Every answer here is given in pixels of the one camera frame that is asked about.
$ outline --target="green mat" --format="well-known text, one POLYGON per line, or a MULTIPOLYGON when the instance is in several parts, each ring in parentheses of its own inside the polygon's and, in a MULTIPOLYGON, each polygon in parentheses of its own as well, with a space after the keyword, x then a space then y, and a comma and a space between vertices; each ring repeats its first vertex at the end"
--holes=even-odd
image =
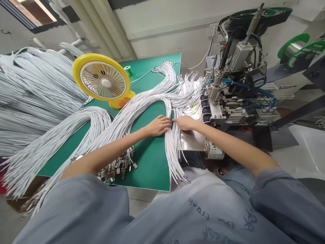
MULTIPOLYGON (((136 80, 153 69, 160 66, 163 59, 172 62, 180 62, 181 53, 158 56, 153 58, 145 58, 120 63, 122 67, 131 66, 132 72, 135 74, 131 81, 136 80)), ((180 63, 174 65, 174 70, 179 75, 180 63)), ((158 85, 164 78, 157 73, 148 73, 141 80, 131 84, 131 90, 136 94, 150 90, 158 85)), ((116 116, 119 110, 109 107, 108 102, 94 99, 88 106, 98 106, 106 109, 113 116, 116 116)), ((134 132, 150 123, 158 115, 166 115, 166 107, 164 102, 156 102, 149 106, 146 111, 139 116, 132 127, 134 132)), ((64 161, 71 155, 81 142, 82 138, 90 128, 90 121, 75 132, 63 146, 53 155, 48 163, 39 171, 38 175, 53 176, 64 161)), ((116 185, 133 186, 139 188, 147 188, 154 190, 170 190, 169 169, 165 152, 165 136, 149 137, 135 145, 135 153, 132 160, 139 166, 137 169, 132 167, 131 171, 126 172, 124 180, 117 175, 116 185)))

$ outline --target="screw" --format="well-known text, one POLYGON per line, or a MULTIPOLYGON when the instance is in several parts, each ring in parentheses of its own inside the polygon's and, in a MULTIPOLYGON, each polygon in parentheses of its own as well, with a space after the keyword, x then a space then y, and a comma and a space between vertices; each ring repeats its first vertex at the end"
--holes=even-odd
POLYGON ((320 72, 319 71, 313 71, 309 74, 310 78, 317 78, 319 77, 320 72))

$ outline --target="green tape roll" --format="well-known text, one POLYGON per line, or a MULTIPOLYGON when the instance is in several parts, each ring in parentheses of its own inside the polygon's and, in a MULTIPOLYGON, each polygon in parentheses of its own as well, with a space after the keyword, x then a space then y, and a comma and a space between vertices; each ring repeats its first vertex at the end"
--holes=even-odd
POLYGON ((124 70, 126 70, 129 73, 129 77, 133 77, 134 76, 133 72, 131 71, 131 66, 124 67, 124 70))

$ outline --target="hand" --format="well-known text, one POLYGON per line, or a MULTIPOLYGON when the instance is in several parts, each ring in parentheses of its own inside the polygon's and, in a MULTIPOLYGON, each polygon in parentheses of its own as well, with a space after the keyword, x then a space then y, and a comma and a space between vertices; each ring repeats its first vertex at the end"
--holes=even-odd
POLYGON ((147 126, 143 127, 146 136, 160 136, 161 134, 167 132, 172 125, 170 118, 159 115, 153 121, 151 121, 147 126))
POLYGON ((191 116, 180 116, 172 120, 177 123, 178 128, 181 130, 194 130, 198 123, 198 120, 193 119, 191 116))

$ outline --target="spool of wire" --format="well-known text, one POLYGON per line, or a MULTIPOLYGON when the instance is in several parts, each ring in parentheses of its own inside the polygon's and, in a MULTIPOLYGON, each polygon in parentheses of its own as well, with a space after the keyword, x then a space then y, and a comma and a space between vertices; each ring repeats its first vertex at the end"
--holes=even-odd
POLYGON ((131 71, 131 66, 125 66, 124 70, 126 70, 129 74, 129 77, 133 77, 134 73, 131 71))
MULTIPOLYGON (((278 52, 278 58, 281 60, 288 60, 288 67, 293 68, 297 58, 304 53, 313 51, 313 59, 322 53, 325 49, 324 41, 316 41, 311 44, 307 44, 309 41, 309 34, 302 33, 295 36, 286 42, 278 52)), ((312 53, 306 56, 306 59, 312 58, 312 53)))

